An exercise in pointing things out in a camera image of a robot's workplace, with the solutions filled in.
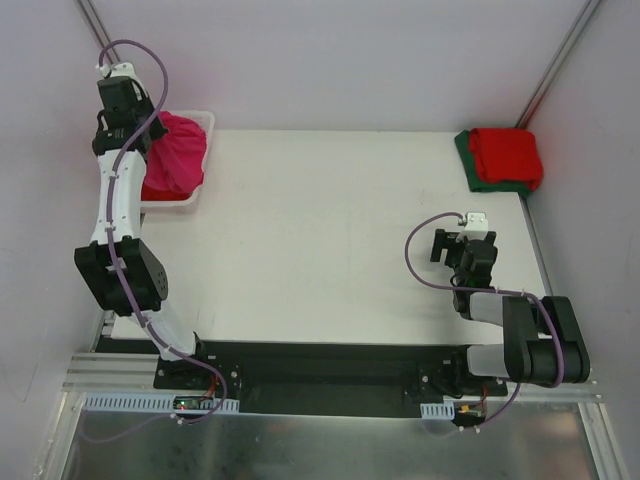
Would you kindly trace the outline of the pink t shirt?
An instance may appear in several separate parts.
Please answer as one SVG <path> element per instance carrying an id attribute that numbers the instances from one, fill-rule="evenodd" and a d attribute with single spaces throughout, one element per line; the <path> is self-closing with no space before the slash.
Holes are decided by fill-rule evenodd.
<path id="1" fill-rule="evenodd" d="M 168 111 L 161 111 L 159 118 L 168 132 L 152 143 L 143 185 L 192 196 L 204 181 L 206 132 L 195 121 Z"/>

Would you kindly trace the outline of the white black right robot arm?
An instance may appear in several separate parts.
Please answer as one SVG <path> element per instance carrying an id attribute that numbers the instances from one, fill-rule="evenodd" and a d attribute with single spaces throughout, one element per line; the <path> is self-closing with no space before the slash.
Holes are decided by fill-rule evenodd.
<path id="1" fill-rule="evenodd" d="M 502 332 L 500 344 L 466 348 L 463 362 L 449 371 L 450 385 L 470 395 L 486 377 L 546 388 L 586 382 L 590 358 L 571 301 L 493 292 L 495 239 L 493 231 L 480 240 L 461 239 L 444 229 L 434 234 L 430 261 L 442 261 L 453 272 L 454 310 L 467 321 L 494 325 Z"/>

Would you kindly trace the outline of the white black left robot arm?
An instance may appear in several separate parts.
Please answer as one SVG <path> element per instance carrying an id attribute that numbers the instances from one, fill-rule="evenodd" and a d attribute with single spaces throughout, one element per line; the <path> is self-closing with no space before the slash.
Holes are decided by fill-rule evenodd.
<path id="1" fill-rule="evenodd" d="M 177 377 L 192 389 L 205 386 L 212 366 L 198 356 L 197 334 L 168 303 L 166 270 L 141 238 L 141 196 L 147 156 L 166 130 L 149 95 L 130 76 L 98 83 L 103 108 L 92 142 L 100 171 L 98 215 L 87 245 L 74 262 L 99 306 L 138 324 L 165 362 L 179 362 Z"/>

